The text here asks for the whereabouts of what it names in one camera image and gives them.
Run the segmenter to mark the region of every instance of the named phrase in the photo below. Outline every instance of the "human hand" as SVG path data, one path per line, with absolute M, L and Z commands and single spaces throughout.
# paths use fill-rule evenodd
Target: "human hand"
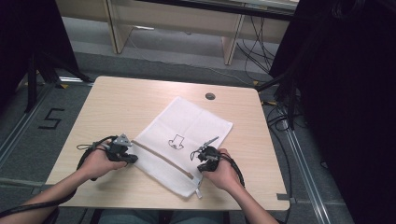
M 219 153 L 224 153 L 230 156 L 227 149 L 225 148 L 219 149 Z M 226 191 L 229 191 L 235 186 L 242 186 L 241 183 L 239 182 L 239 178 L 238 175 L 236 174 L 236 171 L 233 169 L 231 164 L 224 159 L 220 159 L 219 166 L 216 169 L 216 171 L 214 172 L 203 171 L 202 174 L 204 177 L 210 179 L 213 182 L 213 184 L 219 189 L 224 189 Z
M 118 170 L 126 166 L 126 161 L 110 161 L 104 152 L 104 147 L 97 146 L 97 148 L 99 149 L 94 150 L 78 169 L 87 176 L 87 179 L 98 178 L 109 171 Z

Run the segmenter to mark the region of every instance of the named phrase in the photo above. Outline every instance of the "white cloth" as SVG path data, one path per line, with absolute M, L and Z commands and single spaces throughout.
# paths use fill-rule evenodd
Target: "white cloth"
M 139 158 L 134 165 L 143 172 L 174 193 L 190 197 L 203 178 L 197 169 L 200 161 L 197 158 L 191 161 L 191 153 L 217 136 L 219 139 L 210 146 L 219 147 L 232 127 L 231 122 L 177 97 L 134 139 L 137 143 L 133 143 L 128 153 Z

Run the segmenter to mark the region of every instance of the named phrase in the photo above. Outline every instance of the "forearm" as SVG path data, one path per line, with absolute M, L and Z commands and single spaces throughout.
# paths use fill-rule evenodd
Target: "forearm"
M 83 184 L 88 179 L 89 178 L 85 176 L 83 172 L 76 171 L 50 189 L 41 192 L 34 198 L 25 202 L 23 205 L 45 203 L 62 199 L 72 193 L 76 188 L 78 188 L 78 186 Z M 0 219 L 0 223 L 42 223 L 55 208 L 56 206 L 52 206 L 17 213 Z
M 250 223 L 277 224 L 277 221 L 265 209 L 263 209 L 241 185 L 237 185 L 227 191 L 238 202 Z

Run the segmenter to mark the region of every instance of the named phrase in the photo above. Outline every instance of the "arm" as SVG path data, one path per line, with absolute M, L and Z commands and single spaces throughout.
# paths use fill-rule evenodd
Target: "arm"
M 100 177 L 107 174 L 111 170 L 120 169 L 125 165 L 126 162 L 124 161 L 109 161 L 104 151 L 95 150 L 84 161 L 82 166 L 73 174 L 63 179 L 50 189 L 47 189 L 36 195 L 34 198 L 25 202 L 23 205 L 32 203 L 43 203 L 61 199 L 72 193 L 76 188 L 85 183 L 87 180 Z M 3 217 L 0 219 L 0 224 L 42 223 L 55 208 L 56 206 L 46 207 L 17 213 L 8 217 Z
M 227 149 L 224 148 L 220 149 L 219 152 L 228 154 Z M 203 172 L 203 175 L 210 179 L 216 187 L 227 191 L 236 200 L 250 223 L 277 224 L 277 221 L 240 184 L 235 170 L 226 160 L 220 159 L 215 172 Z

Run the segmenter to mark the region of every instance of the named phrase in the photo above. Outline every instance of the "person's left hand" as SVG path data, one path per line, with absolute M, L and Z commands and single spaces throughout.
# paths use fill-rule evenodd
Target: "person's left hand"
M 79 170 L 88 179 L 93 179 L 101 177 L 109 171 L 118 170 L 126 165 L 126 161 L 110 161 L 103 150 L 96 149 L 85 159 Z

